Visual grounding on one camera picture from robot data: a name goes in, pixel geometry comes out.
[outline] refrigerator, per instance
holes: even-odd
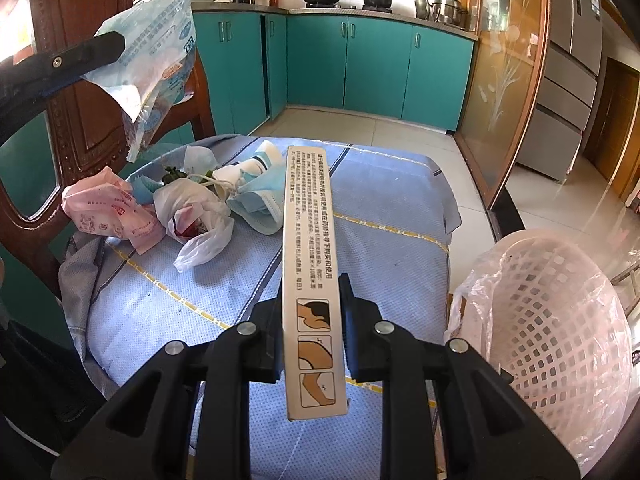
[[[594,104],[601,56],[600,0],[551,0],[543,78],[517,163],[565,181]]]

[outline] green vegetable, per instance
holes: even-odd
[[[165,166],[164,170],[166,171],[166,175],[162,177],[162,183],[165,185],[170,184],[179,178],[187,178],[187,174],[178,170],[175,166]]]
[[[208,176],[209,178],[213,178],[213,170],[207,171],[204,176]],[[208,180],[206,178],[201,178],[198,184],[206,184]]]

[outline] kitchen cabinet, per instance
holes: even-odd
[[[266,15],[269,110],[275,119],[287,105],[287,17]]]
[[[347,54],[346,16],[289,16],[289,103],[342,108]]]
[[[344,108],[400,118],[411,25],[349,17]]]
[[[194,22],[216,132],[247,135],[267,118],[260,14],[196,12]]]
[[[225,19],[230,19],[230,15],[222,12],[195,12],[193,14],[193,22],[196,26],[196,46],[204,72],[207,75],[209,103],[211,104],[216,133],[219,135],[234,132],[231,98],[226,83],[229,79],[226,75],[227,63],[220,62],[225,59],[227,51],[223,36]]]
[[[473,42],[414,25],[402,118],[455,131]]]

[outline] laundry basket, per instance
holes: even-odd
[[[482,255],[455,291],[451,337],[514,377],[583,475],[617,435],[630,387],[629,326],[610,281],[561,235],[519,231]]]

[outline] blue surgical mask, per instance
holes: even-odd
[[[287,167],[278,164],[238,188],[226,204],[256,231],[273,235],[284,222],[284,181]]]

